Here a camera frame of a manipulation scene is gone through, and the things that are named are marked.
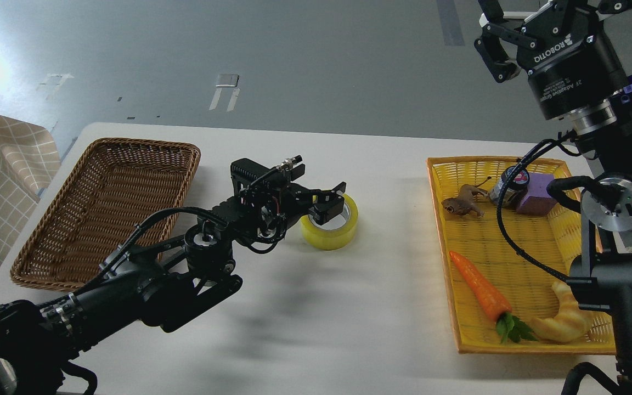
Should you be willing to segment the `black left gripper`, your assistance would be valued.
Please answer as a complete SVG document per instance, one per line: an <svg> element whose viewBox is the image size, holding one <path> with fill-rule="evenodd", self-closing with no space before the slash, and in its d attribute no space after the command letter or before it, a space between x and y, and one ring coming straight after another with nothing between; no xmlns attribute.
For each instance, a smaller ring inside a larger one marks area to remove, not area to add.
<svg viewBox="0 0 632 395"><path fill-rule="evenodd" d="M236 242L278 242L306 213L316 225L325 225L343 213L346 202L346 182L331 189L309 189L294 182L251 187L243 178L232 182L236 209L242 215L231 224Z"/></svg>

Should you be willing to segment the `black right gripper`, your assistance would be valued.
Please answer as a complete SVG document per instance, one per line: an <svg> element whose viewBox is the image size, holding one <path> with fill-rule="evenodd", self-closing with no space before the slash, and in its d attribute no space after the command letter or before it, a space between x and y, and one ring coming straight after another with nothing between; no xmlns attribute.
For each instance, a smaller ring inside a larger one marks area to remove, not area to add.
<svg viewBox="0 0 632 395"><path fill-rule="evenodd" d="M524 25L505 17L498 1L478 3L486 22L475 48L484 65L495 82L515 78L520 68L501 41L520 47L517 64L545 119L597 104L629 83L603 20L632 10L632 1L547 1Z"/></svg>

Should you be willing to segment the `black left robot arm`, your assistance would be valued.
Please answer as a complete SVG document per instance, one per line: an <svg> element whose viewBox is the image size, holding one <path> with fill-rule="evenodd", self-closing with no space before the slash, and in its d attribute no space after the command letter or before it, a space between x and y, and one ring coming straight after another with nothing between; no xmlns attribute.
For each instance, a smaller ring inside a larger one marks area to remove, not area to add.
<svg viewBox="0 0 632 395"><path fill-rule="evenodd" d="M173 332L235 294L233 243L268 253L301 217L319 225L340 215L346 183L331 190L293 182L235 182L210 210L153 213L102 264L96 278L50 302L0 304L0 394L56 394L68 376L97 375L74 363L82 352L135 321Z"/></svg>

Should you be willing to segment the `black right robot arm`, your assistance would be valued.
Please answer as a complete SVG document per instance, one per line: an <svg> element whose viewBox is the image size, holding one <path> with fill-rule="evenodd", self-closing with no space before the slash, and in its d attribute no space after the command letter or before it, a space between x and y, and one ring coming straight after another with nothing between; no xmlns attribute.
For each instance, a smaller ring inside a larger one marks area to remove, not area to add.
<svg viewBox="0 0 632 395"><path fill-rule="evenodd" d="M580 363L568 373L562 393L576 394L585 376L611 394L632 393L632 253L620 253L611 236L632 230L632 75L624 68L603 23L632 10L632 1L548 1L520 16L497 1L481 1L482 32L476 49L498 83L525 71L547 120L567 118L572 129L547 139L512 168L527 167L571 140L579 154L599 160L598 177L557 178L548 191L581 215L582 249L562 275L516 243L517 255L567 283L579 308L612 318L616 380L597 366Z"/></svg>

